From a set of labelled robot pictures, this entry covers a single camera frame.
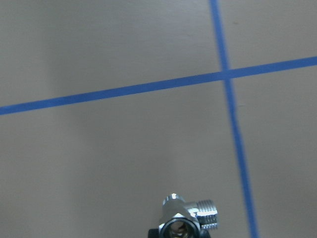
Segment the chrome valve fitting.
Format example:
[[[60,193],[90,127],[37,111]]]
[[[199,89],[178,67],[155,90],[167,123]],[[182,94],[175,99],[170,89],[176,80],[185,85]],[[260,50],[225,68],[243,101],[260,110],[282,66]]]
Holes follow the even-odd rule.
[[[162,202],[159,238],[209,238],[218,228],[218,211],[210,199],[187,202],[177,193]]]

